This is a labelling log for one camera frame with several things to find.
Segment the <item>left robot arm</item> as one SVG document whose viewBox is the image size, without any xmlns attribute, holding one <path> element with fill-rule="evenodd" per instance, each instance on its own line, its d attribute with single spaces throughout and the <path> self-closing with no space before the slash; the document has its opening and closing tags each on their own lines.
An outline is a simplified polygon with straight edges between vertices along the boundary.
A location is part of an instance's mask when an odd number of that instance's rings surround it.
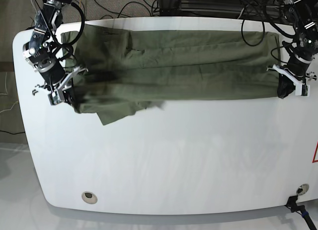
<svg viewBox="0 0 318 230">
<path fill-rule="evenodd" d="M 273 66 L 279 73 L 277 96 L 284 99 L 292 92 L 297 96 L 309 96 L 308 81 L 317 80 L 317 76 L 307 70 L 318 54 L 318 0 L 276 1 L 283 5 L 284 16 L 295 31 L 290 35 L 274 26 L 283 36 L 292 39 L 291 43 L 282 42 L 289 54 L 288 62 Z"/>
</svg>

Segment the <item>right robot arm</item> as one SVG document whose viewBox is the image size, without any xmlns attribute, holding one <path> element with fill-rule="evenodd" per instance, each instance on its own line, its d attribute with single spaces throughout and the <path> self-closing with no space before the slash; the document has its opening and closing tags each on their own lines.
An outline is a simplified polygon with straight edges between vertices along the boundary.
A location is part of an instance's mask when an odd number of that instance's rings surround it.
<svg viewBox="0 0 318 230">
<path fill-rule="evenodd" d="M 61 62 L 75 58 L 73 45 L 80 39 L 85 26 L 85 15 L 73 0 L 42 0 L 37 7 L 34 28 L 29 42 L 23 46 L 23 56 L 28 64 L 44 80 L 32 91 L 47 93 L 52 106 L 66 103 L 73 106 L 74 76 L 82 71 L 79 65 L 63 67 Z M 56 37 L 58 27 L 63 23 L 62 7 L 70 5 L 80 14 L 81 25 L 76 37 L 68 43 L 60 43 Z"/>
</svg>

